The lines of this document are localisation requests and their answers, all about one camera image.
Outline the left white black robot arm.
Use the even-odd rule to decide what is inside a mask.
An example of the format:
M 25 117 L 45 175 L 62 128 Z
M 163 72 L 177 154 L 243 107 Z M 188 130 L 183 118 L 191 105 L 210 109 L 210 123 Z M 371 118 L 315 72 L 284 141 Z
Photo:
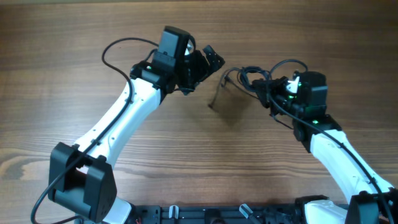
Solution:
M 139 223 L 135 206 L 117 196 L 113 170 L 121 151 L 167 95 L 192 93 L 223 65 L 212 47 L 198 50 L 190 33 L 165 27 L 160 42 L 124 75 L 123 92 L 93 128 L 72 145 L 54 147 L 43 198 L 72 211 L 76 223 Z

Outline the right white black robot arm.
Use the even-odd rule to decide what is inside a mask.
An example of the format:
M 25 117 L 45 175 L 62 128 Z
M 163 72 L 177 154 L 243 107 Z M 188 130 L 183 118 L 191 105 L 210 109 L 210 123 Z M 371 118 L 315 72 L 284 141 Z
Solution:
M 322 195 L 301 198 L 304 223 L 397 223 L 397 189 L 378 175 L 350 144 L 343 128 L 326 113 L 328 86 L 318 72 L 295 72 L 254 80 L 250 87 L 261 104 L 292 118 L 297 141 L 318 159 L 333 177 L 348 203 L 335 205 Z

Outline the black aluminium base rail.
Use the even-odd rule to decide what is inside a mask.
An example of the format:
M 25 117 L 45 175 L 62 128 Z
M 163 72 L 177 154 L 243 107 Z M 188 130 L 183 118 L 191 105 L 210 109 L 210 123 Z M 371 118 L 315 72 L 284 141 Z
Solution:
M 206 223 L 302 223 L 301 212 L 294 204 L 230 207 L 180 207 L 172 205 L 136 206 L 128 223 L 132 224 L 206 224 Z

